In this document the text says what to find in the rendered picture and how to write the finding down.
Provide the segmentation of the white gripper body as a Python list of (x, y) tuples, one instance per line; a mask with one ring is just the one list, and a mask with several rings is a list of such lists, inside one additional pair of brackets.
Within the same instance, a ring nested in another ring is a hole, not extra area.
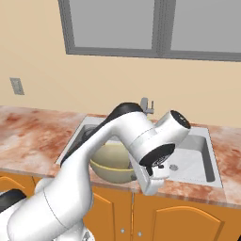
[(133, 168), (141, 191), (146, 196), (155, 195), (169, 177), (168, 164), (155, 167), (143, 167), (134, 161)]

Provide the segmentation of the cream bowl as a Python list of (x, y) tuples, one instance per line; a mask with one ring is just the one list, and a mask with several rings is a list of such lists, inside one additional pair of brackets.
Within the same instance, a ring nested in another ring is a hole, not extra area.
[(126, 184), (137, 179), (128, 152), (120, 142), (105, 143), (89, 163), (93, 171), (109, 183)]

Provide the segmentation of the steel double-basin sink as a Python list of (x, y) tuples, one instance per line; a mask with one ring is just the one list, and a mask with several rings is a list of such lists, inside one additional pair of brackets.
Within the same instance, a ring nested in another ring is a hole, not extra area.
[[(73, 143), (75, 144), (75, 142), (79, 141), (85, 135), (85, 132), (89, 132), (89, 128), (95, 128), (104, 119), (84, 117), (57, 159), (56, 164), (61, 163), (65, 154), (73, 146)], [(207, 128), (191, 127), (187, 138), (181, 143), (179, 148), (175, 149), (174, 154), (168, 161), (169, 181), (223, 187)]]

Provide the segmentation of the grey sink tap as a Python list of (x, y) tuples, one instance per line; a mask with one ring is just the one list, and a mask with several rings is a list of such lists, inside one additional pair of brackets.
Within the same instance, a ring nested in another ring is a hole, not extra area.
[(154, 108), (153, 106), (148, 105), (148, 101), (149, 99), (146, 97), (143, 97), (140, 101), (140, 106), (146, 115), (154, 113)]

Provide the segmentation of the orange cupboard door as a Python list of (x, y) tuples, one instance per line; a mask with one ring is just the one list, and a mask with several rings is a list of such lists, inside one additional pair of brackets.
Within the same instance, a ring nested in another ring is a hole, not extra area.
[(22, 190), (27, 197), (30, 197), (34, 194), (35, 183), (31, 176), (0, 171), (0, 191), (12, 188)]
[(135, 194), (133, 227), (133, 241), (241, 241), (241, 210)]
[(84, 223), (96, 241), (132, 241), (132, 194), (113, 188), (92, 188), (93, 205)]

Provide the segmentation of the grey framed window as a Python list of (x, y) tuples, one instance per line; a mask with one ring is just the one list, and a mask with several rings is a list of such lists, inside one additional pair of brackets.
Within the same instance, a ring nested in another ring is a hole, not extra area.
[(241, 62), (241, 0), (58, 0), (68, 55)]

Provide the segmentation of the grey wall socket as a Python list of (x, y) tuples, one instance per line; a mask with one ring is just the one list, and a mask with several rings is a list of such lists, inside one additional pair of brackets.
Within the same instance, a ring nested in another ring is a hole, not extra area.
[(10, 82), (16, 95), (24, 95), (24, 89), (20, 78), (10, 77)]

